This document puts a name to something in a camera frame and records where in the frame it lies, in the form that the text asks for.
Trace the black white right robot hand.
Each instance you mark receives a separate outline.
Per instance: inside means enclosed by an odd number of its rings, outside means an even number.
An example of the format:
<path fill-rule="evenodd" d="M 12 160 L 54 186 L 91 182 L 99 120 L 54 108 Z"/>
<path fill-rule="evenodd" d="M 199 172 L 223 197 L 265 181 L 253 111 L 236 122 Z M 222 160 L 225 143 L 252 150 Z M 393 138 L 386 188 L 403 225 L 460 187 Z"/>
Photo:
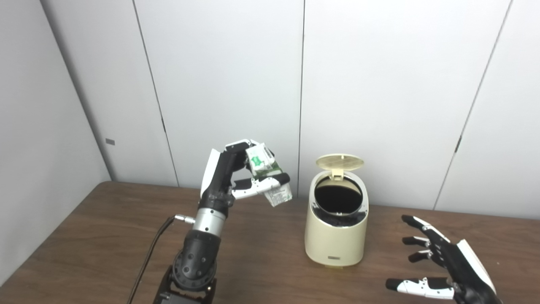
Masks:
<path fill-rule="evenodd" d="M 453 244 L 430 223 L 412 215 L 402 215 L 407 225 L 424 234 L 402 239 L 403 244 L 424 247 L 408 257 L 409 262 L 429 260 L 447 270 L 449 277 L 386 279 L 394 292 L 423 298 L 454 300 L 457 304 L 501 304 L 486 268 L 466 240 Z"/>

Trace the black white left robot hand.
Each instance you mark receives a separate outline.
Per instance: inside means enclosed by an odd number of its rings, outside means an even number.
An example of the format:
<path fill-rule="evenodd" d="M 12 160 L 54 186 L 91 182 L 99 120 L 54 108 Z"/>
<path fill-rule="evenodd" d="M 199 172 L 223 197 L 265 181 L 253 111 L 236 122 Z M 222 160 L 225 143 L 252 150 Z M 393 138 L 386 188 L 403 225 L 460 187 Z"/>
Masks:
<path fill-rule="evenodd" d="M 236 200 L 264 195 L 271 206 L 293 198 L 290 176 L 266 144 L 239 140 L 222 152 L 211 150 L 201 184 L 201 199 L 217 199 L 230 207 Z"/>

